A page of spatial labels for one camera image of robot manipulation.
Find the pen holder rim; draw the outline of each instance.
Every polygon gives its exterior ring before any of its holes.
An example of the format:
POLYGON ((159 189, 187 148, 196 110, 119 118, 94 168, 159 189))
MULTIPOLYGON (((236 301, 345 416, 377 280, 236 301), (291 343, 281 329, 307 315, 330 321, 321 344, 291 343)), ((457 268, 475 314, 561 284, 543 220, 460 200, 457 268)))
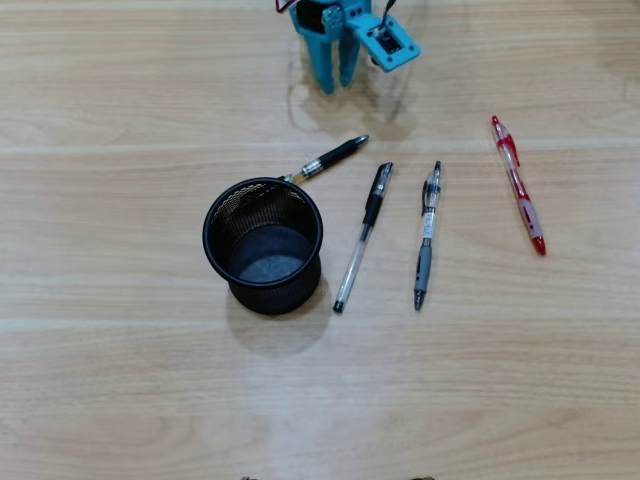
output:
POLYGON ((225 190, 213 202, 213 204, 209 208, 209 211, 207 212, 207 216, 205 217, 205 220, 204 220, 204 226, 202 228, 202 245, 204 247, 204 251, 205 251, 205 254, 207 256, 207 260, 209 261, 209 263, 211 264, 213 269, 218 273, 218 275, 220 275, 222 278, 224 278, 227 282, 229 282, 229 283, 231 283, 233 285, 238 285, 238 286, 245 287, 245 288, 251 288, 251 289, 256 289, 256 290, 269 290, 269 289, 273 289, 273 288, 282 287, 284 285, 287 285, 287 284, 293 282, 298 277, 300 277, 304 272, 306 272, 309 269, 309 267, 311 267, 311 265, 314 264, 314 262, 316 261, 316 259, 320 255, 320 249, 322 247, 323 236, 324 236, 324 228, 323 228, 323 224, 322 224, 322 216, 320 215, 320 210, 318 210, 317 205, 315 204, 315 202, 311 199, 311 197, 307 193, 305 193, 297 185, 294 185, 294 184, 289 183, 289 182, 285 182, 284 180, 280 180, 278 178, 274 178, 274 177, 256 177, 256 178, 249 178, 247 180, 244 180, 242 182, 236 183, 235 185, 229 187, 227 190, 225 190), (313 212, 313 216, 314 216, 314 219, 315 219, 315 222, 316 222, 317 232, 318 232, 317 235, 316 235, 316 241, 315 241, 315 244, 313 246, 313 250, 309 254, 309 258, 307 258, 305 263, 303 263, 298 269, 296 269, 294 272, 290 273, 286 277, 279 278, 278 280, 274 280, 272 282, 264 282, 264 283, 249 282, 249 281, 246 281, 246 280, 241 280, 241 279, 229 274, 226 271, 226 269, 222 268, 220 266, 220 264, 218 263, 218 261, 216 260, 215 256, 213 255, 213 252, 211 251, 211 248, 210 248, 209 242, 208 242, 208 238, 209 238, 209 235, 211 233, 211 225, 213 223, 214 215, 218 211, 218 209, 222 206, 222 204, 229 197, 231 197, 232 195, 234 195, 238 191, 242 190, 243 188, 255 185, 256 183, 271 184, 271 185, 274 185, 274 186, 280 186, 280 187, 288 188, 289 190, 292 190, 294 193, 299 195, 302 198, 302 200, 310 207, 311 211, 313 212))

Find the ballpoint pen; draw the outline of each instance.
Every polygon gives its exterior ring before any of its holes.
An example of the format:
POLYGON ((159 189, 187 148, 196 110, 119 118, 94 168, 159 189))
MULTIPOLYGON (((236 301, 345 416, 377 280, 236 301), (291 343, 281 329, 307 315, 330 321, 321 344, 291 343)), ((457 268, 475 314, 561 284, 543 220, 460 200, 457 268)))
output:
MULTIPOLYGON (((360 137, 347 140, 339 147, 334 148, 330 152, 316 158, 315 160, 307 163, 300 170, 290 173, 289 175, 282 175, 278 177, 278 180, 284 180, 285 182, 293 183, 294 185, 300 185, 302 182, 315 177, 320 172, 324 172, 328 168, 333 167, 336 163, 350 157, 369 141, 369 135, 362 135, 360 137)), ((252 204, 258 199, 266 199, 268 194, 276 191, 276 187, 261 187, 246 195, 242 200, 242 206, 252 204)))
POLYGON ((373 230, 373 226, 378 218, 378 213, 380 213, 382 200, 384 199, 389 181, 391 180, 392 169, 393 163, 380 165, 376 178, 373 180, 373 185, 371 185, 367 204, 364 207, 365 214, 364 219, 362 220, 362 230, 358 237, 358 241, 356 242, 356 247, 353 249, 353 255, 351 256, 351 261, 349 262, 347 271, 342 278, 342 284, 340 285, 340 290, 336 297, 336 303, 333 305, 333 311, 336 313, 342 313, 344 311, 345 304, 349 299, 353 282, 356 280, 356 275, 358 274, 360 262, 362 262, 362 257, 364 256, 364 251, 367 248, 371 231, 373 230))
POLYGON ((422 216, 424 226, 422 228, 422 246, 418 255, 418 265, 416 267, 416 285, 413 288, 413 298, 416 311, 420 311, 427 295, 427 284, 431 273, 431 243, 433 232, 436 226, 436 211, 438 199, 440 198, 440 184, 442 169, 440 162, 436 162, 433 173, 427 177, 422 188, 422 216))
POLYGON ((304 167, 294 173, 290 173, 284 177, 280 177, 285 182, 300 185, 305 180, 309 180, 315 177, 320 172, 334 166, 336 163, 350 157, 356 153, 360 148, 369 140, 369 135, 362 135, 360 137, 348 140, 337 148, 334 148, 329 153, 325 153, 321 157, 316 158, 312 162, 307 163, 304 167))
POLYGON ((518 173, 520 159, 518 158, 516 144, 509 131, 500 123, 498 117, 493 117, 491 122, 493 124, 493 136, 496 140, 496 146, 498 147, 498 151, 502 154, 502 158, 507 169, 507 176, 511 180, 513 192, 516 195, 520 215, 527 227, 527 231, 529 232, 529 237, 533 242, 534 248, 540 255, 544 256, 547 254, 547 247, 544 243, 544 236, 542 235, 538 215, 533 207, 531 198, 529 198, 524 182, 518 173))

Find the mesh cup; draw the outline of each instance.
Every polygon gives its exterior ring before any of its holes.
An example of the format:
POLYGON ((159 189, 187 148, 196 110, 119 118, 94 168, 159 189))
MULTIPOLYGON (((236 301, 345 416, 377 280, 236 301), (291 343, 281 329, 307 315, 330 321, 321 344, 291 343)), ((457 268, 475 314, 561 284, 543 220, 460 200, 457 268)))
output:
POLYGON ((213 203, 202 241, 242 305, 277 315, 301 306, 320 283, 322 233, 318 207, 300 188, 254 178, 213 203))

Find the gray pen grip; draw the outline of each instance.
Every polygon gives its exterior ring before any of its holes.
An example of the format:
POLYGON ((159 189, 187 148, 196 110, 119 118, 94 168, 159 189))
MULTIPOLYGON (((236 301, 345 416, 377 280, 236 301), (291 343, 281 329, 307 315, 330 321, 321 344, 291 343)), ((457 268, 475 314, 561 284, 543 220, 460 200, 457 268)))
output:
POLYGON ((420 256, 418 257, 418 266, 416 269, 416 286, 414 290, 418 292, 427 291, 429 283, 429 274, 431 273, 431 246, 423 245, 420 248, 420 256))

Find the red pen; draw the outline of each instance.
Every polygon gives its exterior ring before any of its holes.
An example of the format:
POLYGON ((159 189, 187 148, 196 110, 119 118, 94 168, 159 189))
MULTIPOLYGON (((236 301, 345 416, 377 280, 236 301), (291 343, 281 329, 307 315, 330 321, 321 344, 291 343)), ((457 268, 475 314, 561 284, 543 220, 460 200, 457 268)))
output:
POLYGON ((540 222, 538 221, 538 215, 536 214, 535 208, 533 208, 529 194, 527 194, 524 182, 518 173, 520 160, 518 159, 516 144, 509 131, 500 123, 498 117, 493 117, 491 121, 493 123, 493 136, 496 140, 496 147, 498 147, 498 151, 502 154, 505 167, 507 168, 507 176, 511 179, 511 185, 513 186, 513 193, 516 194, 520 215, 522 215, 522 220, 524 220, 524 225, 527 227, 533 246, 540 255, 544 256, 547 254, 547 247, 544 244, 544 237, 542 235, 542 229, 540 228, 540 222))

